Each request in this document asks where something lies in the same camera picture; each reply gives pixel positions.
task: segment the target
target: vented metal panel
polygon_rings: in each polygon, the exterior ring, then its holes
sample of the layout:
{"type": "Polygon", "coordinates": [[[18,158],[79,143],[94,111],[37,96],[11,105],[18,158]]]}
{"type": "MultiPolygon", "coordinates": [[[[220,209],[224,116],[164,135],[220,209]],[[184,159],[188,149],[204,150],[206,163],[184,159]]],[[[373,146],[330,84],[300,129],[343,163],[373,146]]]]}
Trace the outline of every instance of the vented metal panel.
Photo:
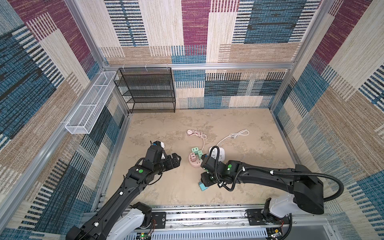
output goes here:
{"type": "MultiPolygon", "coordinates": [[[[137,234],[131,233],[121,240],[136,240],[137,234]]],[[[152,234],[153,240],[205,240],[205,239],[255,239],[265,238],[267,232],[265,228],[247,228],[247,229],[212,229],[212,230],[174,230],[158,231],[152,234]]]]}

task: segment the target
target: power cord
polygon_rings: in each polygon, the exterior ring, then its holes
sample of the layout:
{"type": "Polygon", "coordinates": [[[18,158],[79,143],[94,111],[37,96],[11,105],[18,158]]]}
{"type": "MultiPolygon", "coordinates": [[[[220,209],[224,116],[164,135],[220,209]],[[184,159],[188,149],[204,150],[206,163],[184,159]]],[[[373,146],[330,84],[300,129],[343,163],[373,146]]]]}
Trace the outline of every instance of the power cord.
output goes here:
{"type": "Polygon", "coordinates": [[[225,139],[227,139],[227,138],[229,138],[229,137],[235,139],[235,138],[237,138],[238,136],[247,136],[247,135],[249,135],[249,131],[246,130],[246,129],[241,130],[240,132],[231,133],[231,134],[229,134],[228,136],[226,136],[225,138],[223,138],[220,142],[218,142],[218,143],[216,144],[216,146],[218,146],[222,141],[224,141],[225,139]]]}
{"type": "MultiPolygon", "coordinates": [[[[267,240],[272,240],[272,239],[284,240],[285,238],[287,238],[288,235],[289,235],[289,233],[291,232],[291,229],[292,229],[292,222],[293,222],[293,220],[292,220],[292,213],[289,214],[289,219],[290,219],[290,220],[289,220],[289,227],[288,227],[288,230],[287,230],[287,232],[286,232],[280,239],[278,239],[278,238],[269,238],[269,237],[266,237],[266,239],[267,239],[267,240]]],[[[281,233],[283,233],[283,225],[284,225],[284,221],[283,221],[281,227],[279,227],[279,228],[281,228],[281,233]]]]}
{"type": "Polygon", "coordinates": [[[196,130],[188,130],[187,134],[188,136],[192,136],[192,135],[198,136],[203,140],[203,147],[201,149],[201,151],[203,151],[205,147],[205,139],[207,139],[207,136],[202,131],[196,131],[196,130]]]}

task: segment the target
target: white power strip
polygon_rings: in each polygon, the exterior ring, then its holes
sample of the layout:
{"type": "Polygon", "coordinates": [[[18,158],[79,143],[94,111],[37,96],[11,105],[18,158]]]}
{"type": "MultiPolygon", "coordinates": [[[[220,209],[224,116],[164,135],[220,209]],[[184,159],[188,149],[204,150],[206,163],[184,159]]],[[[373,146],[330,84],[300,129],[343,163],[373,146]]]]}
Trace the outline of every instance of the white power strip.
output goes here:
{"type": "MultiPolygon", "coordinates": [[[[225,159],[225,151],[224,151],[224,148],[222,148],[222,147],[219,147],[219,149],[220,149],[220,155],[218,156],[218,160],[222,162],[225,159]]],[[[211,157],[216,159],[216,156],[217,156],[217,149],[215,148],[212,151],[211,157]]]]}

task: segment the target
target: patterned wall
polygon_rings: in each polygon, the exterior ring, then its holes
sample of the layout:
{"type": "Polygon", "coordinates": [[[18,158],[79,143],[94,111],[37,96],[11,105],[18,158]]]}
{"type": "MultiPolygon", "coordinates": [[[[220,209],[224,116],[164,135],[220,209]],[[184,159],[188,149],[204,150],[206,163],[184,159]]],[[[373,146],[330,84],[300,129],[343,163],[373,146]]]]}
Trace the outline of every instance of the patterned wall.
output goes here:
{"type": "Polygon", "coordinates": [[[0,0],[0,202],[98,71],[63,0],[0,0]]]}
{"type": "Polygon", "coordinates": [[[269,107],[286,69],[174,70],[176,108],[269,107]]]}
{"type": "Polygon", "coordinates": [[[336,0],[274,110],[296,160],[346,186],[326,203],[345,240],[384,239],[383,9],[336,0]]]}
{"type": "MultiPolygon", "coordinates": [[[[97,71],[63,0],[0,0],[0,202],[97,71]]],[[[0,239],[59,239],[78,224],[122,115],[111,96],[91,134],[66,135],[0,239]]]]}
{"type": "Polygon", "coordinates": [[[321,0],[79,0],[109,64],[291,61],[321,0]]]}
{"type": "Polygon", "coordinates": [[[0,240],[64,239],[78,226],[92,210],[123,120],[112,94],[90,134],[67,133],[0,240]]]}

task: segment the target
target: black wire mesh shelf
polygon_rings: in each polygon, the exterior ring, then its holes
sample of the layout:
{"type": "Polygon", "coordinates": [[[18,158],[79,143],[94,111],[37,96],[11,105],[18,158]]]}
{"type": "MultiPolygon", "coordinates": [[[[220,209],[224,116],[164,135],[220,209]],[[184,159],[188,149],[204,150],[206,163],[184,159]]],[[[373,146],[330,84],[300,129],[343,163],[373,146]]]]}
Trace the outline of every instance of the black wire mesh shelf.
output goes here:
{"type": "Polygon", "coordinates": [[[171,68],[120,68],[115,81],[131,113],[174,113],[171,68]]]}

